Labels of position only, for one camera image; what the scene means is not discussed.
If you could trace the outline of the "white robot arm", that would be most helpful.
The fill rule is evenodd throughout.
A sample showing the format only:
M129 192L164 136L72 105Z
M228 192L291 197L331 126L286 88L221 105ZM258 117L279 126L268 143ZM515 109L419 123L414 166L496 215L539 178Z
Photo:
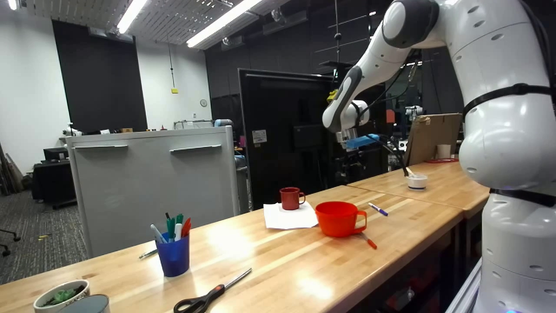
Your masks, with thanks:
M556 313L555 76L527 0L393 0L322 123L362 124L353 100L433 48L449 51L465 102L459 164L491 190L473 312Z

